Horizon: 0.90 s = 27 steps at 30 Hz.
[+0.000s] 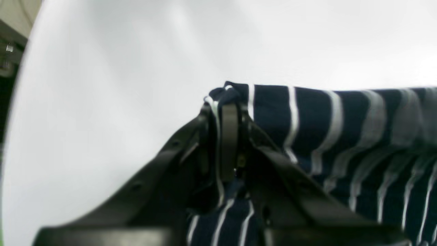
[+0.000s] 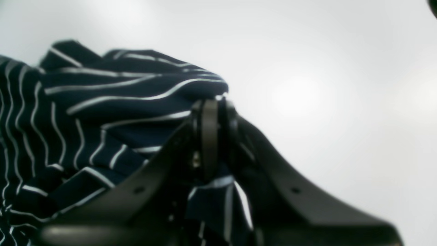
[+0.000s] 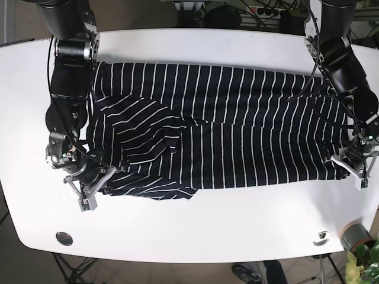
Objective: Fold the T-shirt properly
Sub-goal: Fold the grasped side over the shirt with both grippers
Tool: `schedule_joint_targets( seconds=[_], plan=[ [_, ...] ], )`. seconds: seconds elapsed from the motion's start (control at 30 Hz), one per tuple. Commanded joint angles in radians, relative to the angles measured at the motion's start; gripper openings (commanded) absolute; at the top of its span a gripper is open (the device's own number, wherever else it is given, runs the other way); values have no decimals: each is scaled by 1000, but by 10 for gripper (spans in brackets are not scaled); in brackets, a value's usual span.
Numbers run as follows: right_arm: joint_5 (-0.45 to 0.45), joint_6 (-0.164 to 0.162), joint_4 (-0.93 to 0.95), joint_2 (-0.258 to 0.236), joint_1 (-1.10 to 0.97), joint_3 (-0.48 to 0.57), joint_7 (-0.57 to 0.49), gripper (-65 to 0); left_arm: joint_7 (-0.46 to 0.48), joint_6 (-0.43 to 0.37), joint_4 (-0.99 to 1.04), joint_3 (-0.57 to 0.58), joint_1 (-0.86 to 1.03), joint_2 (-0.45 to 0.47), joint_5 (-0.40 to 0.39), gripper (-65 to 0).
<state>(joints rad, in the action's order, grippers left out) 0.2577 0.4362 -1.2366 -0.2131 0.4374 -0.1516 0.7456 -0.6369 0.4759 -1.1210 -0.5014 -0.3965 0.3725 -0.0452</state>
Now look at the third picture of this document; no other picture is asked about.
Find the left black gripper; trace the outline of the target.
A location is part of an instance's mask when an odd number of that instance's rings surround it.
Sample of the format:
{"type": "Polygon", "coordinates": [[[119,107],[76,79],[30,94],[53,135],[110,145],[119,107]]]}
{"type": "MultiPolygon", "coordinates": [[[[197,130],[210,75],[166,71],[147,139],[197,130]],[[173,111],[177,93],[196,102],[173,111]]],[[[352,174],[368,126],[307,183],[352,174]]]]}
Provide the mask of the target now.
{"type": "Polygon", "coordinates": [[[342,167],[355,179],[357,190],[365,189],[370,183],[370,171],[378,157],[378,137],[355,136],[350,144],[339,149],[330,161],[342,167]]]}

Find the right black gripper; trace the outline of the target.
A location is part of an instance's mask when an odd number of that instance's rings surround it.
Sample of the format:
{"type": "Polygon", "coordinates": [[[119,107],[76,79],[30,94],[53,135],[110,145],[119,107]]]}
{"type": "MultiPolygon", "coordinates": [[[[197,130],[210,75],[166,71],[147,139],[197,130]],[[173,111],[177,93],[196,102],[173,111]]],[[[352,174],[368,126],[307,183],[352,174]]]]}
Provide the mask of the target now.
{"type": "Polygon", "coordinates": [[[68,174],[63,183],[67,183],[77,194],[79,207],[82,212],[85,212],[97,208],[95,195],[106,187],[117,168],[101,166],[99,163],[82,163],[66,166],[63,170],[68,174]]]}

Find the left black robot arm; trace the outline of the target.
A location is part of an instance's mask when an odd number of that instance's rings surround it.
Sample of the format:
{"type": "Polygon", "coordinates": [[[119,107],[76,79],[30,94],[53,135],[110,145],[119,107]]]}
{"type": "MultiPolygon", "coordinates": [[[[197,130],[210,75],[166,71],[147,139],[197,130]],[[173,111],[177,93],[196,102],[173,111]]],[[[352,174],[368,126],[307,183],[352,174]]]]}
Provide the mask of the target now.
{"type": "Polygon", "coordinates": [[[326,91],[301,92],[290,98],[290,102],[304,98],[314,103],[324,97],[337,102],[345,114],[352,119],[351,125],[338,124],[316,114],[326,124],[335,128],[352,129],[352,140],[348,145],[331,155],[327,161],[343,169],[344,175],[355,178],[358,190],[367,188],[371,165],[378,156],[378,97],[370,89],[364,68],[354,54],[349,35],[356,10],[356,1],[303,1],[308,12],[304,22],[304,43],[313,58],[313,70],[319,70],[326,79],[326,91]]]}

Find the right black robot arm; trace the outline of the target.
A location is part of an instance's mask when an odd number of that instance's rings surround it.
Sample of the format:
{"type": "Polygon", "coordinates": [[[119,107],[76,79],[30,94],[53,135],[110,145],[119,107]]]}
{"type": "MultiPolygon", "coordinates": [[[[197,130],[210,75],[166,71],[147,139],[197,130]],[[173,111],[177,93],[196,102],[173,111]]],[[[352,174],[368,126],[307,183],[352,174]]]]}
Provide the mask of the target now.
{"type": "Polygon", "coordinates": [[[64,183],[78,196],[82,211],[97,207],[95,195],[104,189],[116,168],[101,161],[101,153],[88,151],[80,139],[88,120],[87,100],[95,67],[99,37],[97,22],[88,1],[35,1],[52,34],[47,70],[50,106],[45,120],[50,132],[46,160],[68,175],[64,183]]]}

